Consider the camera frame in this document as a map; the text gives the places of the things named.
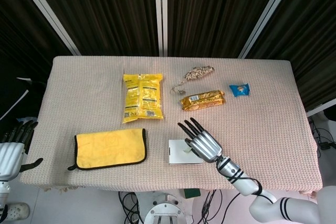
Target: knit tablecloth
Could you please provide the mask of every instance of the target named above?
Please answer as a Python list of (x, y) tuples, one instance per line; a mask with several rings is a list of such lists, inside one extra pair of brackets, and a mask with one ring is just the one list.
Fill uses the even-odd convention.
[[(195, 66), (211, 65), (209, 76), (187, 82), (186, 95), (223, 90), (226, 104), (182, 111), (182, 96), (171, 87)], [(163, 73), (164, 120), (122, 124), (124, 73)], [(250, 96), (235, 98), (230, 84), (248, 83)], [(311, 135), (290, 62), (253, 59), (59, 56), (48, 80), (21, 181), (40, 187), (91, 186), (106, 190), (149, 191), (174, 188), (231, 189), (215, 164), (169, 165), (169, 139), (184, 139), (178, 127), (197, 119), (265, 189), (312, 190), (322, 187), (317, 146)], [(79, 133), (142, 127), (148, 156), (141, 163), (98, 170), (73, 170), (74, 136)]]

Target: blue candy wrapper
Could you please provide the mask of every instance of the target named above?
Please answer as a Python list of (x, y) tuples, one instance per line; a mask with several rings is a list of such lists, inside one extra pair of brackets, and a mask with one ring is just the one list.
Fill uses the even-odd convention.
[(232, 93), (235, 97), (240, 95), (249, 95), (250, 94), (250, 87), (248, 84), (243, 85), (230, 85)]

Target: yellow towel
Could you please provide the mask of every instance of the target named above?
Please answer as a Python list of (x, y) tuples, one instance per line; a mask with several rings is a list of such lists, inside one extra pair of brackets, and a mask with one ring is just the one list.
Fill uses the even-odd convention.
[(143, 162), (147, 156), (145, 129), (127, 129), (75, 136), (74, 166), (91, 170)]

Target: wire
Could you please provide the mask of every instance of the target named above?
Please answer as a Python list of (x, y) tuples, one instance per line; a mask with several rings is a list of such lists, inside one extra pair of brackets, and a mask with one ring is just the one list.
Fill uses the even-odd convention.
[[(129, 209), (126, 205), (125, 205), (125, 199), (127, 196), (130, 196), (131, 197), (131, 200), (132, 202), (134, 203), (133, 207), (131, 209)], [(134, 202), (133, 200), (133, 197), (132, 196), (135, 196), (136, 198), (136, 202)], [(127, 193), (125, 194), (125, 196), (123, 196), (121, 198), (121, 192), (119, 191), (118, 192), (118, 197), (119, 197), (119, 202), (122, 206), (122, 210), (124, 211), (125, 215), (126, 215), (126, 218), (124, 220), (124, 224), (126, 224), (126, 221), (129, 222), (129, 224), (138, 224), (139, 221), (141, 221), (141, 223), (143, 223), (143, 220), (141, 219), (140, 217), (140, 212), (139, 212), (139, 201), (138, 201), (138, 198), (136, 196), (135, 193)], [(133, 216), (134, 215), (137, 215), (138, 216), (138, 219), (136, 221), (133, 221)]]
[(209, 221), (210, 220), (213, 220), (217, 214), (219, 213), (221, 207), (222, 207), (222, 203), (223, 203), (223, 193), (221, 190), (219, 190), (220, 192), (220, 204), (219, 204), (219, 208), (218, 210), (216, 211), (216, 213), (211, 217), (211, 218), (208, 218), (209, 217), (209, 209), (210, 209), (210, 205), (211, 205), (211, 202), (216, 194), (218, 190), (213, 190), (212, 192), (208, 192), (206, 198), (205, 198), (205, 201), (203, 203), (203, 207), (202, 207), (202, 212), (201, 212), (201, 219), (199, 220), (199, 222), (197, 224), (200, 224), (200, 223), (203, 223), (203, 224), (209, 224)]
[(319, 139), (319, 144), (321, 143), (321, 138), (324, 138), (326, 140), (328, 140), (330, 143), (335, 143), (334, 141), (331, 141), (329, 138), (325, 137), (325, 136), (317, 136), (317, 137), (314, 137), (315, 139)]
[(215, 213), (209, 220), (214, 219), (214, 218), (216, 217), (216, 215), (218, 214), (220, 208), (222, 207), (222, 203), (223, 203), (223, 193), (222, 193), (221, 190), (219, 190), (219, 192), (220, 192), (220, 204), (219, 204), (219, 208), (218, 208), (217, 212), (216, 212), (216, 213)]
[[(315, 122), (314, 122), (314, 120), (313, 120), (312, 118), (311, 118), (311, 121), (309, 122), (309, 124), (312, 124), (311, 134), (314, 136), (314, 134), (315, 134), (315, 132), (316, 132), (317, 135), (318, 135), (318, 136), (314, 136), (314, 139), (317, 140), (317, 143), (318, 143), (318, 146), (317, 146), (318, 156), (317, 156), (317, 158), (320, 158), (321, 155), (322, 155), (322, 153), (321, 153), (321, 151), (320, 151), (320, 148), (319, 148), (319, 144), (322, 143), (321, 138), (326, 139), (327, 141), (329, 141), (329, 142), (331, 142), (331, 143), (336, 143), (336, 142), (334, 141), (334, 138), (333, 138), (332, 134), (331, 134), (328, 130), (326, 130), (326, 129), (324, 129), (324, 128), (320, 128), (320, 127), (317, 128), (317, 127), (316, 127), (316, 124), (315, 124)], [(327, 138), (327, 137), (321, 136), (321, 132), (320, 132), (320, 130), (323, 130), (323, 131), (328, 132), (329, 135), (331, 136), (331, 139), (332, 139), (332, 140), (330, 140), (330, 139)]]
[(328, 130), (326, 130), (326, 129), (324, 129), (324, 128), (315, 128), (315, 130), (324, 130), (324, 131), (328, 132), (329, 135), (331, 136), (332, 141), (335, 142), (333, 136), (332, 136), (331, 133), (330, 133), (330, 131), (328, 131)]
[[(266, 198), (266, 199), (268, 199), (268, 201), (269, 202), (271, 202), (271, 204), (273, 204), (274, 202), (270, 199), (270, 198), (268, 198), (268, 197), (266, 197), (265, 195), (262, 195), (261, 194), (261, 192), (262, 192), (262, 185), (261, 185), (261, 183), (259, 182), (259, 180), (257, 180), (256, 178), (249, 178), (249, 177), (230, 177), (230, 176), (225, 176), (225, 175), (223, 175), (224, 177), (226, 177), (226, 178), (229, 178), (229, 179), (250, 179), (250, 180), (253, 180), (253, 181), (255, 181), (257, 184), (258, 184), (258, 191), (257, 192), (255, 192), (255, 193), (253, 193), (253, 195), (256, 195), (257, 197), (264, 197), (264, 198)], [(229, 206), (231, 205), (231, 203), (239, 196), (239, 194), (237, 194), (230, 202), (229, 202), (229, 204), (227, 205), (227, 207), (226, 207), (226, 209), (225, 209), (225, 212), (224, 212), (224, 217), (223, 217), (223, 220), (222, 220), (222, 223), (221, 224), (223, 224), (224, 223), (224, 220), (225, 220), (225, 216), (226, 216), (226, 213), (227, 213), (227, 210), (228, 210), (228, 208), (229, 208)]]
[(226, 209), (225, 209), (225, 212), (224, 212), (224, 217), (222, 219), (222, 222), (221, 224), (224, 223), (224, 220), (225, 220), (225, 217), (226, 217), (226, 213), (227, 213), (227, 210), (229, 209), (229, 206), (232, 204), (232, 202), (240, 195), (240, 193), (238, 193), (235, 197), (233, 197), (233, 199), (229, 202), (229, 204), (227, 205)]

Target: shoe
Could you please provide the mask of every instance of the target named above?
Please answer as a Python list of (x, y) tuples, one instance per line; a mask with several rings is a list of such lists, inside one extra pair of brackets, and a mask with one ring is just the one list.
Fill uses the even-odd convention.
[(5, 221), (24, 220), (29, 217), (30, 208), (26, 203), (8, 204), (8, 213)]

